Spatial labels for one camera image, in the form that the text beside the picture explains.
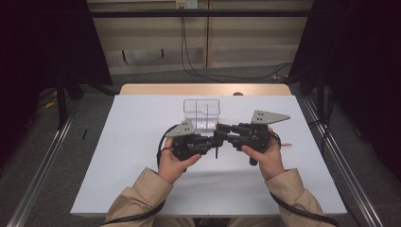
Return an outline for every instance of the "white paper sheet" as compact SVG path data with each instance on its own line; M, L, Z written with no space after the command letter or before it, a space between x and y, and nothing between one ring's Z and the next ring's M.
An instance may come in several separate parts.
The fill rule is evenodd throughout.
M254 110L290 115L290 120L270 125L283 142L292 144L282 147L285 168L299 169L305 187L325 214L346 213L295 96L127 95L114 99L71 213L104 216L145 167L157 169L159 141L168 128L183 121L183 101L206 97L220 100L222 124L250 123ZM219 149L218 159L212 149L183 174L159 213L189 217L277 214L258 166L250 166L248 156L227 142Z

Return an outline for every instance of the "metal rail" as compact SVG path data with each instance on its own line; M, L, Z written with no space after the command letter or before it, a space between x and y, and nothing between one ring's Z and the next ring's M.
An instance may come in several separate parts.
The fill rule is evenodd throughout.
M50 170L50 167L52 166L57 156L57 153L61 148L61 144L65 138L65 135L68 133L68 130L70 129L72 120L77 113L79 103L80 101L77 101L73 105L72 112L68 117L67 121L65 122L63 127L56 132L53 142L51 143L49 149L47 150L47 153L45 154L44 159L42 160L42 163L35 174L35 177L31 181L26 193L24 194L23 198L20 200L17 208L12 214L12 217L9 220L7 227L24 226L26 219L33 207L33 204L35 203L35 200L37 199L42 189L42 186Z
M41 16L92 18L131 17L324 17L336 12L310 9L92 9L90 11L39 11Z
M311 100L311 98L307 97L305 99L305 103L313 117L313 120L315 121L319 120L319 117L317 115L317 108L315 106L315 103ZM324 133L326 132L326 125L319 124L318 129L321 135L323 136ZM366 221L368 222L369 226L383 227L383 224L377 212L375 211L375 208L373 207L365 191L359 184L357 177L351 170L351 167L349 167L347 161L342 155L342 152L339 146L337 145L333 135L330 133L330 131L328 131L326 134L325 143L328 146L328 150L330 151L331 156L336 162L336 165L339 168L342 177L347 183L348 188L350 189L352 195L354 196L354 199L356 200L357 205L360 211L362 212L363 216L365 217Z

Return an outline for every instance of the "white wall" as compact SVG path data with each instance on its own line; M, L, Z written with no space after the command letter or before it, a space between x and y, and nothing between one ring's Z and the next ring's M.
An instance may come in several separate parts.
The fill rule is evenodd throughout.
M92 10L175 8L175 1L170 0L87 1ZM200 0L199 7L200 9L310 9L312 2L312 0ZM160 49L181 48L180 18L96 18L94 22L110 67L114 61L110 58L116 56L111 53L115 51L160 51ZM186 39L189 48L201 49L195 51L201 56L191 58L201 58L203 67L276 64L293 61L305 22L306 18L185 18ZM244 51L250 55L243 55L241 59L240 53Z

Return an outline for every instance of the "hand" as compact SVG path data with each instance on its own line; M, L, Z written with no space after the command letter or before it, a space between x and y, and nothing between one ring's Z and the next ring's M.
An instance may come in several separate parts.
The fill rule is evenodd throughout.
M285 172L281 160L280 145L274 137L271 138L269 148L264 153L259 153L248 146L242 146L241 149L259 163L260 172L265 180Z
M196 154L187 160L180 161L170 149L172 144L173 139L168 138L165 143L165 148L168 149L162 151L157 175L168 183L174 184L188 167L194 165L201 158L201 155Z

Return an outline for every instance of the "handheld controller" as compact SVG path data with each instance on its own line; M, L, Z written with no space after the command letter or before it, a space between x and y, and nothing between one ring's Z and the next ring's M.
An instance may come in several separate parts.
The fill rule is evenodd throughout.
M185 119L171 131L166 137L173 137L172 152L175 157L183 161L195 154L205 155L211 148L218 148L224 141L229 142L238 151L242 151L242 146L248 146L261 153L268 149L269 141L274 136L278 141L277 134L268 131L269 124L287 120L288 115L269 113L256 110L253 113L252 123L239 123L238 125L217 124L217 129L213 136L202 136L195 133L191 120ZM257 162L250 158L250 164L256 166Z

